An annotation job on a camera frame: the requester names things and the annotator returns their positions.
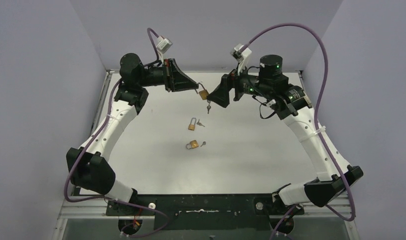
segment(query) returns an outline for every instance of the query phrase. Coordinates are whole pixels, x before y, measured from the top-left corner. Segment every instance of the padlock body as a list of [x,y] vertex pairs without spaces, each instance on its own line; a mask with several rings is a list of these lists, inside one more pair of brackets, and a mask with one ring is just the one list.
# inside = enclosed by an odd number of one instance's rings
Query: padlock body
[[192,148],[192,149],[197,148],[197,147],[198,147],[197,140],[192,140],[192,141],[190,142],[190,145],[191,145],[191,148]]
[[199,91],[198,94],[200,95],[201,99],[207,100],[207,96],[209,95],[209,92],[204,89],[204,90]]

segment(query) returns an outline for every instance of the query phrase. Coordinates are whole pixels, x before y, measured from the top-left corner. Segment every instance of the small key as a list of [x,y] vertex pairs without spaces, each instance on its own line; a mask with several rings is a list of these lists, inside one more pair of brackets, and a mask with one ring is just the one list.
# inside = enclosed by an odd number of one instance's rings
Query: small key
[[205,126],[200,122],[200,119],[198,120],[198,122],[197,122],[196,124],[199,125],[199,126],[205,127]]

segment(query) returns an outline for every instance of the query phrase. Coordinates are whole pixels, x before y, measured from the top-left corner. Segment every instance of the table surface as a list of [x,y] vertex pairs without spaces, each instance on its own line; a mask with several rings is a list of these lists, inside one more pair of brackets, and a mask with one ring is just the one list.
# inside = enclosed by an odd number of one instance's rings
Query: table surface
[[[224,73],[187,72],[211,92]],[[285,73],[301,86],[297,73]],[[101,109],[107,112],[110,90],[120,79],[112,75]],[[259,118],[259,103],[245,95],[222,108],[195,91],[167,92],[148,87],[143,110],[116,143],[109,163],[116,177],[140,194],[271,193],[287,183],[311,181],[315,170],[292,131],[277,116]],[[262,107],[267,116],[271,109]],[[192,117],[205,125],[188,130]],[[187,150],[197,140],[201,145]],[[81,194],[91,194],[82,189]]]

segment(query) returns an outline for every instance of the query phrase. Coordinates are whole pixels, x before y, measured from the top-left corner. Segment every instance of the open padlock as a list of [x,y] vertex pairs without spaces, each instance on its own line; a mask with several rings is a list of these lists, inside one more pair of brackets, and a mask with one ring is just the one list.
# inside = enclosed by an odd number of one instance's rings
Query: open padlock
[[203,87],[203,90],[199,91],[198,94],[200,95],[201,99],[207,100],[207,96],[209,95],[209,92],[204,88],[203,84],[199,82],[199,84]]
[[194,131],[196,122],[197,122],[197,119],[195,117],[191,118],[191,122],[190,122],[190,125],[188,126],[188,130]]
[[187,145],[185,145],[185,147],[186,147],[187,149],[198,148],[198,142],[197,142],[197,140],[192,140],[192,141],[190,141],[190,143],[188,143]]

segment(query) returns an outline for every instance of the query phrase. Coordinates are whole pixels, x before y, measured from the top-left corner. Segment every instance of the metal frame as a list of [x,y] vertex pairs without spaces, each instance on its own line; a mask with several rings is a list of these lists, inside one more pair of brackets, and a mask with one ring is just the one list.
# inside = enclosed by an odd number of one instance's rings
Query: metal frame
[[[100,115],[102,107],[105,102],[106,94],[110,85],[111,78],[114,73],[118,73],[118,70],[108,70],[106,77],[103,82],[103,87],[101,90],[97,113],[94,117],[94,121],[91,128],[91,133],[95,131],[100,121]],[[297,71],[299,73],[300,81],[303,85],[302,71]],[[82,196],[72,196],[73,199],[83,198]],[[336,199],[330,202],[330,206],[337,210],[342,215],[349,217],[351,213],[350,202],[348,200],[347,194],[342,194]],[[295,218],[330,218],[336,217],[336,215],[331,212],[326,207],[317,207],[312,203],[303,204],[305,214],[296,215]],[[63,202],[61,207],[55,230],[53,233],[52,240],[62,240],[67,221],[69,219],[133,219],[134,216],[106,216],[107,202],[102,198],[91,199],[84,202],[70,203],[67,201]],[[154,219],[154,216],[137,216],[136,219]],[[356,228],[354,221],[345,222],[349,238],[351,240],[360,240],[359,233]]]

